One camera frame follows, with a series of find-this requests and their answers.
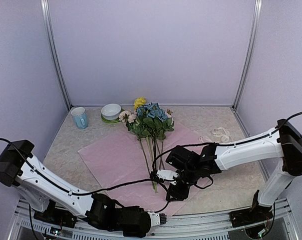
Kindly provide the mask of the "purple wrapping paper sheet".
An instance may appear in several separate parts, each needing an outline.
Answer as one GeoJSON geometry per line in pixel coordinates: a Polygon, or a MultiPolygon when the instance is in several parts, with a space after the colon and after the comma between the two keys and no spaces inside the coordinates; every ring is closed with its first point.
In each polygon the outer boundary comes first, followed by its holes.
{"type": "MultiPolygon", "coordinates": [[[[78,154],[103,189],[149,177],[151,163],[145,160],[150,156],[147,144],[140,145],[136,136],[126,129],[117,130],[78,150],[78,154]]],[[[165,190],[161,186],[154,190],[149,181],[119,187],[108,191],[107,195],[124,206],[140,206],[147,211],[164,209],[169,216],[214,210],[212,205],[205,204],[207,194],[194,186],[188,199],[170,204],[166,203],[165,190]]]]}

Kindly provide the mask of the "blue fake flower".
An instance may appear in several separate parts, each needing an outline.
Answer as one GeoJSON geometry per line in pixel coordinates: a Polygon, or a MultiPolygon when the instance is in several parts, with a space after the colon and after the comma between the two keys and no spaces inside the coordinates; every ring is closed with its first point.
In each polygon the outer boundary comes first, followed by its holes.
{"type": "Polygon", "coordinates": [[[139,140],[145,139],[150,146],[152,169],[157,170],[157,159],[163,153],[166,133],[174,131],[174,120],[158,103],[146,103],[137,108],[134,131],[139,140]]]}

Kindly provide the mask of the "pink fake rose stems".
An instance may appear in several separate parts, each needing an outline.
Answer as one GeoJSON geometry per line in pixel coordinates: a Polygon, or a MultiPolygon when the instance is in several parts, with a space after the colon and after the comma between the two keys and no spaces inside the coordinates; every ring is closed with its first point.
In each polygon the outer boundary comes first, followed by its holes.
{"type": "Polygon", "coordinates": [[[137,137],[141,149],[144,148],[142,140],[146,141],[152,161],[152,165],[146,163],[148,172],[157,169],[156,158],[163,153],[165,133],[174,131],[173,117],[161,109],[157,103],[148,103],[137,107],[134,112],[122,111],[119,121],[137,137]]]}

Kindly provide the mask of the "yellow fake flower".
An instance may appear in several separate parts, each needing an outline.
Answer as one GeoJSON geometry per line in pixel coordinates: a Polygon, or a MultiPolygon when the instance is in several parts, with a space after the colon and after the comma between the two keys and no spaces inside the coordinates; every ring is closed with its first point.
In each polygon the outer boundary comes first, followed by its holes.
{"type": "MultiPolygon", "coordinates": [[[[134,113],[137,114],[137,108],[141,107],[144,104],[146,104],[146,102],[147,101],[146,101],[146,99],[144,97],[138,97],[137,99],[135,99],[134,106],[133,106],[134,113]]],[[[158,193],[156,183],[152,183],[152,187],[154,189],[154,192],[158,193]]]]}

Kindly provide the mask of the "green plate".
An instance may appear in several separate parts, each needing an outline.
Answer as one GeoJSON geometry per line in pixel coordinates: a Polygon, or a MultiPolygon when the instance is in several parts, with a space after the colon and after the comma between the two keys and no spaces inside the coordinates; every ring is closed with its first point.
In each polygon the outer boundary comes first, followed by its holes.
{"type": "Polygon", "coordinates": [[[124,110],[102,110],[101,111],[101,119],[106,123],[116,123],[119,121],[119,114],[124,110]]]}

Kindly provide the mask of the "white ceramic bowl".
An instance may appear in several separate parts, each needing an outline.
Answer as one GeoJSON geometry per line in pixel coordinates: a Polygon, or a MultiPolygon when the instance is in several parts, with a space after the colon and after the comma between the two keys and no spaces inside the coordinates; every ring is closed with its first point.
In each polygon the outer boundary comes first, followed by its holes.
{"type": "Polygon", "coordinates": [[[122,110],[122,108],[120,105],[118,105],[116,103],[111,103],[111,104],[108,104],[108,105],[105,105],[102,107],[101,115],[106,120],[113,121],[119,117],[121,110],[122,110]]]}

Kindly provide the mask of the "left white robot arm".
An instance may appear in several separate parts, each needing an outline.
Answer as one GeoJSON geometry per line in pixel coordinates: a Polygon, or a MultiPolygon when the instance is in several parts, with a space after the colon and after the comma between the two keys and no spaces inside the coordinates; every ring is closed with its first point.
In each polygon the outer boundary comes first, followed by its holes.
{"type": "Polygon", "coordinates": [[[30,207],[49,222],[57,222],[60,204],[71,215],[104,231],[121,231],[125,237],[145,237],[153,226],[160,225],[160,216],[139,206],[122,206],[101,191],[89,192],[75,187],[52,173],[32,153],[28,140],[7,143],[0,154],[0,182],[17,188],[30,207]]]}

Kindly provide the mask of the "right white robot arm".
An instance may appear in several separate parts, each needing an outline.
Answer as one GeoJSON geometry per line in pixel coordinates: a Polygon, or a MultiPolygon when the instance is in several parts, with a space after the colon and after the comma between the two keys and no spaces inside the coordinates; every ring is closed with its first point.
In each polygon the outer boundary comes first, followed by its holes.
{"type": "Polygon", "coordinates": [[[201,153],[184,146],[176,146],[166,163],[178,174],[168,194],[173,201],[183,201],[189,189],[200,178],[219,174],[232,167],[260,160],[278,159],[278,165],[268,178],[265,187],[254,194],[247,218],[257,222],[267,212],[277,197],[290,185],[295,177],[302,176],[302,134],[287,120],[278,120],[277,126],[241,141],[227,144],[208,143],[201,153]]]}

